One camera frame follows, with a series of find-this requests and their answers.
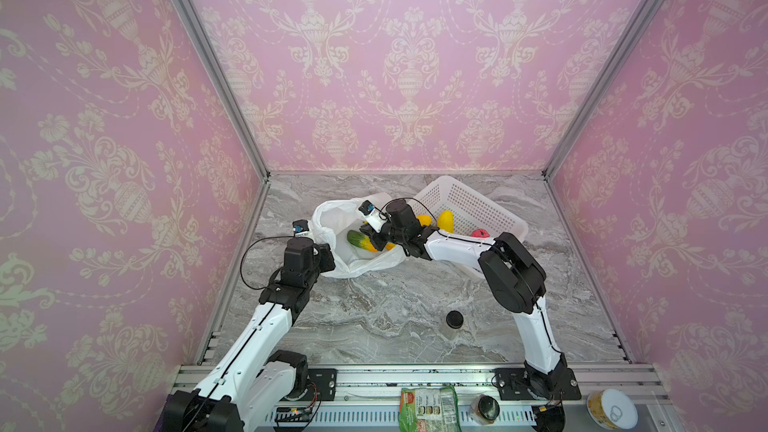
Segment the yellow starfruit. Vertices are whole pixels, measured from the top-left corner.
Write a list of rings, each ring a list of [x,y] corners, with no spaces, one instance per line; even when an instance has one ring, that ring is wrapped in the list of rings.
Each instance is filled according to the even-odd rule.
[[[438,227],[448,233],[455,231],[455,217],[452,211],[444,210],[437,218]]]

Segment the pink red fruit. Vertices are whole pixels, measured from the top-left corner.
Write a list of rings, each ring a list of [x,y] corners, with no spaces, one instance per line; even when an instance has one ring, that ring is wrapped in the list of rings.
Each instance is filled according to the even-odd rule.
[[[476,230],[474,230],[471,233],[471,236],[475,237],[475,238],[490,238],[491,237],[490,233],[488,231],[486,231],[485,229],[476,229]]]

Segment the green orange mango fruit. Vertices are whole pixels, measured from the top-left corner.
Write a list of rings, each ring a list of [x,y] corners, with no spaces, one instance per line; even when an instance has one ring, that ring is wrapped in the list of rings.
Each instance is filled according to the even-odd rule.
[[[346,234],[346,239],[350,245],[358,249],[365,250],[371,253],[379,252],[379,249],[377,249],[373,245],[373,243],[371,242],[371,239],[360,231],[349,230]]]

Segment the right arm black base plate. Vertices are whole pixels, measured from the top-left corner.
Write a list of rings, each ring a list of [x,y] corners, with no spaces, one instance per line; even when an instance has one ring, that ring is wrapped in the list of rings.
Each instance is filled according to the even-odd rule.
[[[496,368],[492,385],[503,401],[578,401],[582,399],[579,384],[570,368],[542,374],[533,369]]]

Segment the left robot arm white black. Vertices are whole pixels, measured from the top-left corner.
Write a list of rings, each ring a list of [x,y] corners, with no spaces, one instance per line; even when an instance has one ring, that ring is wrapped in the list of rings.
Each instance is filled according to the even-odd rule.
[[[170,396],[160,429],[254,431],[281,400],[313,392],[307,357],[276,346],[308,304],[320,275],[334,268],[329,245],[308,237],[289,239],[283,265],[262,290],[243,332],[192,390]]]

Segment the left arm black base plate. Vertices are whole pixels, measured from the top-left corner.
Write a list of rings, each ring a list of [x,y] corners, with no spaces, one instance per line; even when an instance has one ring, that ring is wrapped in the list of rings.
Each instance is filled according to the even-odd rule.
[[[310,368],[300,379],[300,395],[296,399],[304,402],[332,402],[336,397],[337,384],[336,368]]]

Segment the white perforated plastic basket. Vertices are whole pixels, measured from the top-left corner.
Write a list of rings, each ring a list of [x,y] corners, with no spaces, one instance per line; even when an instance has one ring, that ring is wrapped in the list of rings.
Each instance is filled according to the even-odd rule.
[[[529,226],[523,219],[449,176],[437,178],[408,203],[415,215],[438,218],[446,210],[453,214],[454,232],[432,234],[429,239],[437,240],[437,244],[427,245],[426,250],[431,260],[452,263],[475,281],[483,280],[484,274],[477,258],[469,253],[478,255],[487,246],[472,245],[468,239],[447,240],[444,235],[470,236],[475,230],[483,229],[490,234],[489,238],[470,237],[470,240],[492,244],[496,237],[506,232],[523,243],[529,232]]]

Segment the small black-lidded jar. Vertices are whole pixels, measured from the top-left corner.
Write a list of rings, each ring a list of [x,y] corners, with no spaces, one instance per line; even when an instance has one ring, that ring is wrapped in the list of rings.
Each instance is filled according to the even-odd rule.
[[[452,341],[461,331],[463,325],[463,314],[457,310],[451,310],[446,314],[441,324],[441,333],[447,340]]]

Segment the green snack package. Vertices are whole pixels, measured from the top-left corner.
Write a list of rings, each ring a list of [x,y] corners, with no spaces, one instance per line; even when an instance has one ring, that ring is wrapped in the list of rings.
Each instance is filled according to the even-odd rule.
[[[459,408],[452,386],[403,388],[398,425],[401,432],[459,432]]]

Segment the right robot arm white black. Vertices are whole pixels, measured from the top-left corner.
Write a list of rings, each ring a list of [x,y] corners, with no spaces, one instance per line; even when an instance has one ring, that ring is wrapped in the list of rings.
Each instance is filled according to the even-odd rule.
[[[393,243],[407,256],[450,262],[479,271],[496,302],[514,316],[524,346],[525,382],[532,395],[562,400],[571,385],[567,359],[551,331],[546,306],[546,273],[513,234],[480,239],[423,225],[405,198],[379,209],[366,200],[358,207],[360,231],[374,248]]]

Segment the tin can white lid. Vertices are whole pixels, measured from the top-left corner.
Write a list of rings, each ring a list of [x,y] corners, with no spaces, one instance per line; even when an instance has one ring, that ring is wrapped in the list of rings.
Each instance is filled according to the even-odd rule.
[[[590,417],[606,430],[631,430],[638,424],[639,415],[630,397],[617,389],[591,393],[587,398]]]

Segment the yellow bell pepper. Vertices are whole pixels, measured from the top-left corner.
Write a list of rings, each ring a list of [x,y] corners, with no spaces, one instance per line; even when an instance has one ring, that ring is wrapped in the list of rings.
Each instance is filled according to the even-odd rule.
[[[418,215],[417,216],[420,224],[422,226],[432,226],[433,225],[433,219],[429,215]]]

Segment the black round lid object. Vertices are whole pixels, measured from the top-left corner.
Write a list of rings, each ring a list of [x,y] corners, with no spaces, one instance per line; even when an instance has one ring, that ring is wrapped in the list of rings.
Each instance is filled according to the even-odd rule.
[[[473,421],[482,426],[494,424],[501,413],[498,401],[489,395],[479,394],[470,404],[470,416]]]

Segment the aluminium frame rail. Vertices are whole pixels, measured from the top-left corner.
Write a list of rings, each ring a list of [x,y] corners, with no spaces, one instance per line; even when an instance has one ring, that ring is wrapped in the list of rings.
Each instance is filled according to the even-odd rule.
[[[462,400],[478,394],[499,393],[492,385],[496,368],[522,368],[517,364],[410,364],[410,365],[316,365],[312,368],[336,368],[338,384],[335,400],[383,401],[396,399],[403,388],[438,387],[455,388]],[[593,392],[617,389],[637,404],[669,404],[671,399],[664,389],[656,370],[651,365],[628,363],[575,363],[571,366],[582,393],[582,399]]]

